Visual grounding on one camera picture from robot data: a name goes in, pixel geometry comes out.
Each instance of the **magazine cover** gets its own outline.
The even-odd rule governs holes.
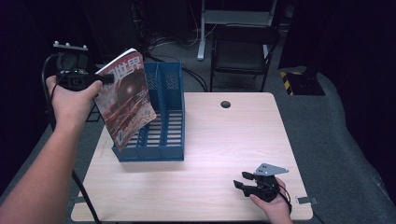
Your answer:
[[[156,118],[149,102],[149,89],[142,55],[128,49],[97,74],[113,74],[114,83],[104,85],[94,98],[119,151],[134,134]]]

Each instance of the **black round hole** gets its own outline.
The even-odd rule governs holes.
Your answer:
[[[220,105],[221,105],[221,107],[223,107],[223,108],[230,108],[231,103],[228,102],[228,101],[223,101],[223,102],[221,102]]]

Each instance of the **magazine rack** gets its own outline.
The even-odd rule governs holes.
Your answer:
[[[119,161],[184,160],[184,91],[181,63],[145,63],[149,98],[157,118],[119,151]]]

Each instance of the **chair backrest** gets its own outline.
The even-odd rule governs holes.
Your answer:
[[[217,27],[214,41],[233,41],[276,46],[280,39],[279,31],[271,26],[225,24]]]

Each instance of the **wooden table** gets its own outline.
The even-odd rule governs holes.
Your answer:
[[[222,101],[231,107],[220,106]],[[289,169],[278,175],[290,193],[293,220],[313,216],[275,98],[263,92],[185,93],[184,161],[119,162],[104,128],[84,180],[101,221],[250,221],[264,212],[233,180],[263,162]],[[93,220],[76,203],[75,221]]]

